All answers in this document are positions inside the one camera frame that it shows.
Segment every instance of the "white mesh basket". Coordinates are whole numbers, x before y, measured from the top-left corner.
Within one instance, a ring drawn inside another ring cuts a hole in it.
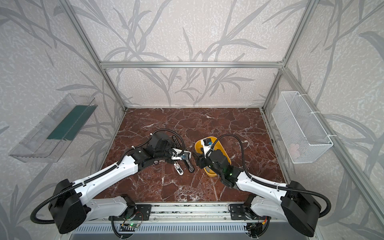
[[[333,146],[332,140],[297,91],[281,92],[272,111],[293,163],[309,163]]]

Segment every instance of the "leaf pattern wallpaper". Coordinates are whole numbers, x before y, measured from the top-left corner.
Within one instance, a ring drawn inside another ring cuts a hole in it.
[[[384,1],[329,1],[317,5],[288,68],[351,155],[384,196]],[[324,239],[384,239],[384,230],[329,150],[311,164],[292,164],[271,112],[283,77],[267,105],[291,180],[328,196],[333,209],[319,219]]]
[[[71,3],[102,61],[281,61],[307,0]],[[108,69],[132,107],[261,106],[276,72]]]
[[[97,171],[124,115],[58,2],[0,2],[0,239],[54,239],[54,225],[36,225],[31,211],[56,183]],[[23,163],[10,150],[66,94],[98,105],[57,163]],[[48,209],[39,212],[51,218]]]

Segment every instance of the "red marble surface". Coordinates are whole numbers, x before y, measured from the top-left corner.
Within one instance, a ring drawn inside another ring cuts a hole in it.
[[[245,148],[248,171],[262,178],[283,182],[271,140],[260,110],[257,108],[168,108],[128,109],[103,167],[117,162],[126,148],[144,142],[159,128],[176,130],[183,137],[188,151],[194,151],[196,141],[226,133],[237,134]],[[237,140],[220,140],[232,164],[240,167],[241,153]],[[195,172],[177,174],[173,165],[160,162],[127,177],[101,192],[96,198],[128,194],[135,202],[175,201],[245,201],[248,192],[229,189],[218,177],[208,177],[191,159]]]

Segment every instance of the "wall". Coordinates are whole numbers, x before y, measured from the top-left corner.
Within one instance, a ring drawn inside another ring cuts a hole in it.
[[[319,4],[288,63],[382,196],[383,7],[383,1]],[[270,115],[278,93],[292,90],[282,78],[266,111],[290,178],[332,202],[331,213],[318,222],[324,239],[384,239],[383,228],[332,150],[314,163],[292,164]]]
[[[56,1],[0,3],[0,239],[53,239],[54,225],[37,225],[31,211],[56,183],[95,172],[123,111]],[[57,163],[23,163],[10,150],[67,93],[98,105]],[[50,219],[47,208],[39,212]]]
[[[71,3],[102,61],[281,61],[307,0]],[[127,106],[158,107],[261,106],[276,72],[109,70]]]

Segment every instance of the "yellow plastic container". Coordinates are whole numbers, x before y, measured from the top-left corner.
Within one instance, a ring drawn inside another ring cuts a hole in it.
[[[216,139],[217,139],[217,137],[212,137],[212,136],[210,136],[210,137],[205,137],[205,138],[200,139],[199,141],[197,141],[197,142],[195,143],[195,151],[196,151],[197,153],[203,153],[203,152],[201,151],[201,148],[203,147],[203,145],[201,144],[201,140],[204,140],[204,139],[206,139],[206,138],[210,138],[210,139],[212,140],[212,143],[214,143],[214,142],[216,141]],[[218,149],[220,149],[220,150],[223,152],[224,156],[227,157],[229,164],[232,164],[232,163],[231,163],[231,159],[229,158],[227,152],[224,150],[224,148],[223,148],[223,146],[221,145],[220,141],[218,141],[218,142],[216,143],[215,147],[214,147],[214,150],[218,150]],[[210,177],[217,177],[217,174],[216,174],[214,171],[212,171],[209,167],[205,167],[205,168],[204,168],[204,171],[205,171],[205,173],[206,173],[208,176],[210,176]]]

